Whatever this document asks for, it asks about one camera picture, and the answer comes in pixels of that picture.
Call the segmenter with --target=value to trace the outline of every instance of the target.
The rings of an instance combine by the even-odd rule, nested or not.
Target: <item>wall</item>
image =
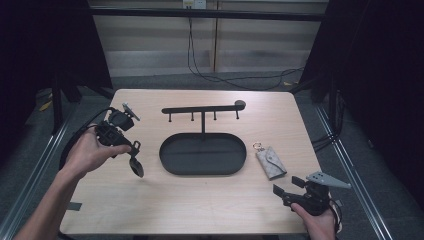
[[[182,0],[91,0],[92,6],[182,8]],[[207,1],[207,9],[324,13],[326,1]],[[189,20],[95,16],[112,77],[188,73]],[[201,72],[273,71],[305,65],[318,22],[192,19]],[[190,53],[190,65],[194,66]]]

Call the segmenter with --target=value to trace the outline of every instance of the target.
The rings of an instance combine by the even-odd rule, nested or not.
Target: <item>black oval tray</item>
[[[229,133],[178,133],[159,150],[163,167],[176,175],[230,175],[246,160],[246,146]]]

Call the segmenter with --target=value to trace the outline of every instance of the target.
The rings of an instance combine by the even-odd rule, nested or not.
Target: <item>wrist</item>
[[[81,180],[81,178],[84,177],[84,174],[79,174],[77,171],[74,171],[69,167],[64,167],[57,173],[56,177],[61,179],[64,183],[73,183]]]

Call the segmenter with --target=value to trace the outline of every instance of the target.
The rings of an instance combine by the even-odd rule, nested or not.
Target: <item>black rod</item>
[[[167,9],[167,8],[122,8],[122,7],[90,7],[90,8],[34,8],[41,13],[49,14],[83,14],[104,16],[150,16],[150,17],[191,17],[191,18],[227,18],[227,19],[259,19],[320,22],[327,18],[320,13],[287,13],[287,12],[253,12],[208,9]]]
[[[246,107],[246,103],[237,100],[234,105],[227,106],[205,106],[205,107],[180,107],[180,108],[163,108],[163,114],[174,113],[194,113],[194,112],[225,112],[225,111],[242,111]]]

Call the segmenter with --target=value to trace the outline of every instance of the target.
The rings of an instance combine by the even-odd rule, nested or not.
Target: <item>metal rail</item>
[[[20,224],[20,221],[23,218],[29,206],[29,203],[31,202],[31,199],[34,196],[37,186],[42,176],[44,175],[48,165],[50,164],[52,156],[55,153],[57,147],[59,146],[63,135],[65,134],[68,128],[69,119],[71,119],[71,117],[73,116],[76,108],[77,104],[72,104],[70,114],[65,119],[61,128],[56,132],[56,134],[51,136],[46,148],[41,154],[25,186],[23,187],[15,203],[10,208],[10,211],[7,213],[2,224],[0,225],[0,239],[10,240],[13,238],[13,235],[15,234]]]
[[[333,134],[333,131],[330,127],[330,123],[328,122],[327,113],[325,112],[322,105],[317,106],[316,111],[327,134]],[[353,190],[358,196],[358,199],[361,202],[362,207],[364,208],[365,213],[368,216],[368,219],[370,220],[370,223],[377,234],[377,237],[381,240],[392,240],[393,237],[390,234],[390,231],[383,217],[381,216],[376,205],[374,204],[374,201],[371,199],[371,196],[365,188],[365,185],[362,182],[362,179],[359,176],[358,172],[356,171],[355,165],[352,163],[345,147],[343,146],[342,141],[340,139],[336,139],[332,145],[337,153],[337,156],[339,157],[343,168],[345,169],[350,183],[352,184]]]
[[[31,8],[35,13],[43,14],[82,14],[103,16],[144,16],[144,17],[190,17],[190,18],[227,18],[227,19],[258,19],[320,22],[327,18],[320,13],[287,13],[287,12],[253,12],[233,10],[208,9],[174,9],[174,8],[125,8],[125,7],[89,7],[61,8],[37,7]],[[332,16],[331,18],[348,18],[350,16]]]

